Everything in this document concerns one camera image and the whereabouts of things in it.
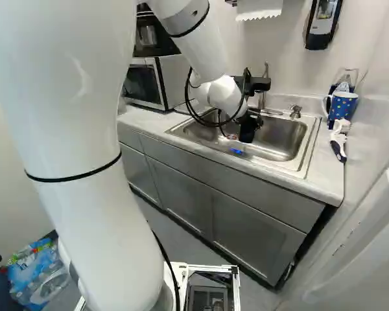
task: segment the white refrigerator door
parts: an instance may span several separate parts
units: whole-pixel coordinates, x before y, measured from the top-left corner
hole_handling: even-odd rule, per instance
[[[389,310],[389,168],[347,237],[303,294],[306,310]]]

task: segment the blue mug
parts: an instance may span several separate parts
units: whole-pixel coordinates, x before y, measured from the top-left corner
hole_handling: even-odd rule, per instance
[[[329,112],[327,112],[327,108],[325,107],[327,97],[331,100]],[[351,119],[356,110],[358,98],[359,96],[357,94],[350,92],[334,92],[332,95],[327,95],[323,98],[322,108],[327,117],[327,124],[330,130],[333,129],[335,120],[343,118],[346,120]]]

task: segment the sink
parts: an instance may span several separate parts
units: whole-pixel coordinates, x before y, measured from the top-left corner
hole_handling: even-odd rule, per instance
[[[309,166],[320,118],[301,114],[292,120],[290,111],[279,111],[280,115],[262,112],[263,126],[255,133],[252,143],[237,140],[240,126],[230,122],[222,127],[226,138],[219,128],[208,128],[189,119],[166,133],[214,150],[230,154],[249,162],[274,167],[287,174],[304,178]],[[217,122],[217,110],[204,115],[205,120]]]

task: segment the gray floor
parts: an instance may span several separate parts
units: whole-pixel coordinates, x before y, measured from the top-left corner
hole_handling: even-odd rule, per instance
[[[171,261],[190,264],[229,264],[212,249],[155,210],[146,201],[138,196],[136,196],[136,200],[151,228],[161,240]],[[76,286],[70,284],[43,311],[71,311],[75,308],[79,297],[80,294]],[[279,297],[276,294],[263,288],[241,272],[242,311],[273,311],[278,304]]]

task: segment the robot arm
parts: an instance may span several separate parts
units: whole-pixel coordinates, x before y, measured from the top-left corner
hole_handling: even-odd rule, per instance
[[[190,85],[194,86],[194,97],[234,115],[242,94],[234,79],[225,75],[226,51],[216,21],[209,13],[209,1],[150,0],[148,5],[193,68]],[[247,109],[243,100],[235,117],[243,116]]]
[[[150,6],[195,70],[192,83],[203,83],[197,96],[230,114],[241,95],[224,75],[207,0]],[[134,0],[0,1],[0,103],[93,311],[149,311],[163,286],[117,141],[135,31]]]

